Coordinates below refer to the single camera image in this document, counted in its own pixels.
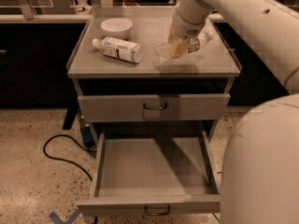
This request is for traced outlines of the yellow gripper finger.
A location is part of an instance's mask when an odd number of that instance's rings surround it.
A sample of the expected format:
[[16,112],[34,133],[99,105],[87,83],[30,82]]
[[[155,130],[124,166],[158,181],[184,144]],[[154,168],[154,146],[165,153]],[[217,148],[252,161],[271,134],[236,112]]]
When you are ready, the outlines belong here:
[[175,32],[173,25],[170,25],[169,34],[168,34],[168,43],[172,44],[175,38]]
[[179,59],[190,47],[189,38],[175,37],[172,41],[172,59]]

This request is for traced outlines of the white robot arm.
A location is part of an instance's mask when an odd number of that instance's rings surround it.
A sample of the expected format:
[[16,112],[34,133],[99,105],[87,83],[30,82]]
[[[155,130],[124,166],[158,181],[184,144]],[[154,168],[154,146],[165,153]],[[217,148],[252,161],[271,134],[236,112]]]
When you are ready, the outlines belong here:
[[221,224],[299,224],[297,12],[275,0],[180,0],[172,35],[191,38],[218,10],[288,95],[252,108],[233,129],[221,176]]

